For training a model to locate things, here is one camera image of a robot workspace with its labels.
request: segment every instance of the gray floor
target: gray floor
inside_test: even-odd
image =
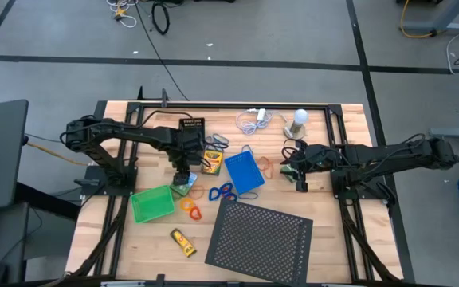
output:
[[[413,3],[407,18],[436,17],[449,1],[439,7]],[[445,45],[453,34],[407,39],[397,30],[402,7],[394,0],[354,3],[369,65],[445,68]],[[0,13],[5,4],[0,0]],[[149,3],[143,6],[150,11]],[[170,12],[170,33],[151,32],[163,58],[359,64],[345,0],[187,1]],[[151,28],[149,19],[145,24]],[[459,39],[451,51],[459,55]],[[17,0],[0,28],[0,55],[156,58],[141,27],[127,29],[111,20],[104,0]],[[361,72],[201,66],[171,66],[170,71],[192,100],[362,103],[371,126]],[[371,77],[388,143],[431,127],[459,127],[459,76]],[[0,101],[27,99],[26,131],[49,138],[57,137],[68,121],[92,113],[98,100],[135,98],[140,85],[145,96],[157,97],[165,88],[171,98],[181,99],[159,65],[0,61]],[[34,142],[88,162],[59,144]],[[451,143],[459,155],[459,140]],[[83,175],[82,167],[23,149],[23,183],[56,193],[75,187],[73,180]],[[417,282],[459,286],[458,179],[459,164],[450,171],[396,175]],[[71,222],[41,216],[45,224],[26,251],[27,258],[40,256],[29,262],[30,280],[61,274],[73,234]],[[38,220],[30,217],[31,229]],[[46,237],[55,238],[54,248],[45,244]]]

